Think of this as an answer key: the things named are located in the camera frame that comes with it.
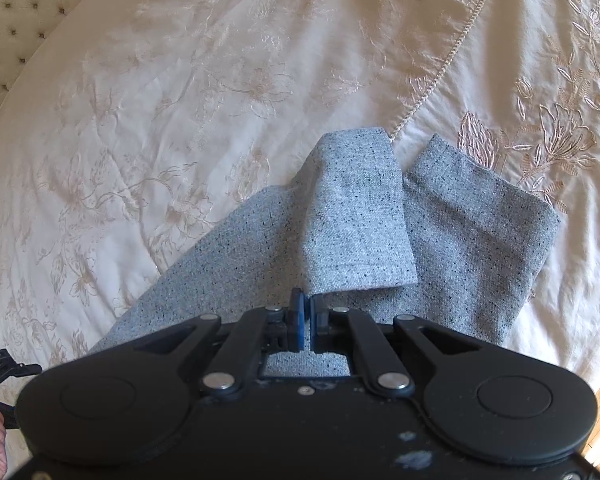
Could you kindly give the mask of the grey speckled knit pants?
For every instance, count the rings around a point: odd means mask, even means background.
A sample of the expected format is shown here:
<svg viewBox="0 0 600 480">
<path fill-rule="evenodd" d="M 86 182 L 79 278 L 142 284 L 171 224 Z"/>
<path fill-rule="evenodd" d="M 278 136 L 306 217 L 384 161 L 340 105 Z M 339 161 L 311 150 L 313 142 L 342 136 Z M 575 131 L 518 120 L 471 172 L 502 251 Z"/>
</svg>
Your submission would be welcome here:
<svg viewBox="0 0 600 480">
<path fill-rule="evenodd" d="M 502 344 L 559 228 L 554 208 L 440 138 L 402 170 L 383 130 L 328 133 L 288 184 L 173 263 L 98 349 L 204 313 L 233 322 L 294 288 L 381 323 L 409 313 Z"/>
</svg>

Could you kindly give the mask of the cream embroidered bedspread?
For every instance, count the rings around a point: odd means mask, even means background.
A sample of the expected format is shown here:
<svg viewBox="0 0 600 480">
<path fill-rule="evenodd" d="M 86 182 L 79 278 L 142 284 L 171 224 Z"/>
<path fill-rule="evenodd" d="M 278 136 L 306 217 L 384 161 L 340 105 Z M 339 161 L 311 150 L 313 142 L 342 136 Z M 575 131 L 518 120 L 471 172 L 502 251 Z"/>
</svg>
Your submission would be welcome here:
<svg viewBox="0 0 600 480">
<path fill-rule="evenodd" d="M 443 136 L 562 230 L 510 347 L 600 387 L 600 0 L 82 0 L 0 107 L 0 348 L 83 354 L 326 132 Z"/>
</svg>

